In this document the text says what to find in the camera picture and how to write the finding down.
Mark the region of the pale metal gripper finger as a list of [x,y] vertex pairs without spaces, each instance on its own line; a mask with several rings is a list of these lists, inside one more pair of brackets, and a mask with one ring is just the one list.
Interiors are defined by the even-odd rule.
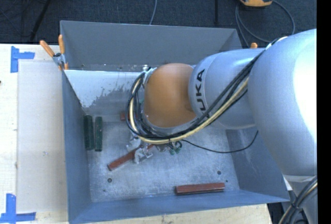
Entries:
[[139,164],[139,163],[143,162],[144,160],[151,158],[153,155],[154,154],[147,147],[138,148],[134,152],[133,162],[135,164]]
[[131,138],[126,145],[126,149],[128,152],[133,152],[141,147],[141,140],[139,138]]

